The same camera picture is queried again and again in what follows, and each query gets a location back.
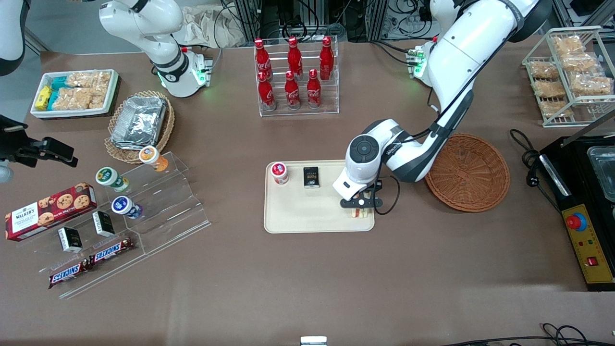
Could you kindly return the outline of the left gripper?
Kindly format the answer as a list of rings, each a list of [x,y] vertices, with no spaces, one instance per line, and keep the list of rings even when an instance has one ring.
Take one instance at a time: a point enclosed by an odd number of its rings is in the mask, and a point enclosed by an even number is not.
[[[383,206],[382,199],[376,197],[376,192],[382,188],[378,179],[379,169],[368,171],[360,169],[359,179],[351,177],[349,168],[345,167],[332,187],[341,196],[340,207],[345,210],[355,210],[355,215],[361,215],[362,210],[376,209]]]

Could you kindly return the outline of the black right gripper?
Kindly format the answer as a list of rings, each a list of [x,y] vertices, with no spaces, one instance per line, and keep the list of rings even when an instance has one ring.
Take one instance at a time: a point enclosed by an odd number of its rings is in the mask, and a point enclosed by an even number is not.
[[[36,167],[38,160],[57,161],[70,167],[78,165],[78,158],[74,156],[74,148],[62,141],[46,136],[42,140],[41,148],[36,146],[36,140],[27,136],[25,129],[28,125],[12,120],[4,115],[0,116],[0,160],[2,162],[20,163],[28,167]]]

